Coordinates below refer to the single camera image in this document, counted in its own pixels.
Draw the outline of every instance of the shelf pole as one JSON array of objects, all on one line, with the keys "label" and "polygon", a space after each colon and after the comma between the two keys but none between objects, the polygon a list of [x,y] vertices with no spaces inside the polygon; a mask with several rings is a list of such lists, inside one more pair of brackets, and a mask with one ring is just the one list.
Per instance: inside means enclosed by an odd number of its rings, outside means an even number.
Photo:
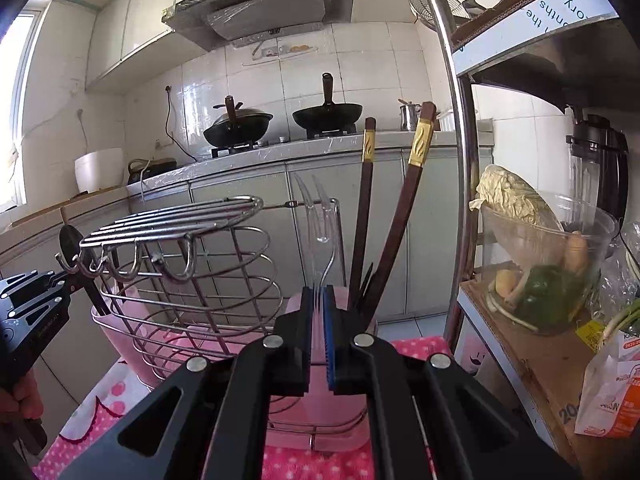
[{"label": "shelf pole", "polygon": [[462,310],[458,304],[458,287],[462,281],[472,277],[476,259],[478,213],[470,211],[468,204],[475,195],[479,180],[478,132],[476,131],[476,113],[471,92],[471,80],[466,75],[457,76],[453,64],[453,48],[450,41],[452,33],[456,30],[453,13],[447,0],[428,1],[449,77],[458,146],[458,240],[449,312],[444,332],[444,338],[453,350],[458,342],[462,325]]}]

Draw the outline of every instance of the pink polka dot cloth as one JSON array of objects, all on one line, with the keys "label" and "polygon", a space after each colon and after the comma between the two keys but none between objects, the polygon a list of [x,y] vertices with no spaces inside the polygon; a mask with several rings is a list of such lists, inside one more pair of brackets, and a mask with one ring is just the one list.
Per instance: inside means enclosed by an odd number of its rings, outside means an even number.
[{"label": "pink polka dot cloth", "polygon": [[[401,354],[422,360],[439,352],[451,355],[447,343],[439,336],[402,339],[393,341],[391,344]],[[127,367],[127,365],[116,364],[114,368],[116,366]],[[75,424],[76,433],[77,427],[84,427],[82,435],[78,438],[69,438],[68,422],[42,461],[33,469],[37,478],[58,480],[60,473],[67,465],[146,395],[148,392],[146,388],[137,388],[134,396],[129,394],[129,397],[125,397],[127,389],[134,389],[130,387],[132,372],[119,368],[117,373],[114,373],[114,368],[102,378],[70,419],[71,422],[74,418],[81,416],[78,415],[78,411],[85,404],[92,405],[92,416],[89,423]],[[108,405],[101,399],[107,399]],[[374,480],[374,478],[370,442],[367,442],[360,449],[342,453],[264,447],[262,480]]]}]

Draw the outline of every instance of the silver screw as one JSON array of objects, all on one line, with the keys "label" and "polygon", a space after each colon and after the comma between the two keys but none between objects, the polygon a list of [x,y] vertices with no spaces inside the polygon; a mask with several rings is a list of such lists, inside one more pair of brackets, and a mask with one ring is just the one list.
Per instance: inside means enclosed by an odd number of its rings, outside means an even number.
[{"label": "silver screw", "polygon": [[446,354],[434,354],[429,361],[431,366],[440,370],[445,370],[451,366],[451,357]]},{"label": "silver screw", "polygon": [[271,334],[262,340],[262,346],[265,348],[280,348],[284,343],[284,339],[279,335]]},{"label": "silver screw", "polygon": [[187,361],[187,370],[190,372],[201,372],[207,367],[207,360],[204,357],[196,356]]},{"label": "silver screw", "polygon": [[356,337],[353,338],[354,345],[359,346],[360,348],[367,348],[373,345],[373,341],[374,339],[372,338],[372,336],[365,333],[358,334]]}]

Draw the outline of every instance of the wok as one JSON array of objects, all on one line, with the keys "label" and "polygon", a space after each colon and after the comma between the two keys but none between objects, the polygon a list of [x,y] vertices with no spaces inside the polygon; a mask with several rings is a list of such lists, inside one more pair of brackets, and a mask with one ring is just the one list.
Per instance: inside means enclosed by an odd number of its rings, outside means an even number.
[{"label": "wok", "polygon": [[267,132],[269,121],[273,115],[257,110],[256,108],[240,109],[242,103],[234,106],[234,99],[226,96],[223,105],[214,108],[226,107],[226,114],[222,114],[206,130],[204,138],[216,148],[231,148],[239,144],[253,144]]},{"label": "wok", "polygon": [[332,132],[343,130],[348,124],[353,124],[362,115],[362,106],[355,104],[335,104],[332,101],[334,93],[334,77],[322,74],[322,92],[324,104],[311,108],[304,108],[293,112],[293,120],[305,130],[315,132]]}]

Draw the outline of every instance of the pink tablecloth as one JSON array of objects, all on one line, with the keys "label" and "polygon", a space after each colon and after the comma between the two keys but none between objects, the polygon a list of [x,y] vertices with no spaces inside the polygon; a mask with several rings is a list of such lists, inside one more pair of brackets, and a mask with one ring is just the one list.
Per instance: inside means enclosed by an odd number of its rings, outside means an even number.
[{"label": "pink tablecloth", "polygon": [[[426,360],[450,354],[441,337],[393,341],[402,354]],[[33,472],[57,480],[63,469],[140,402],[148,390],[124,362],[117,362],[71,416]],[[345,453],[320,453],[265,446],[262,480],[373,480],[370,443]]]}]

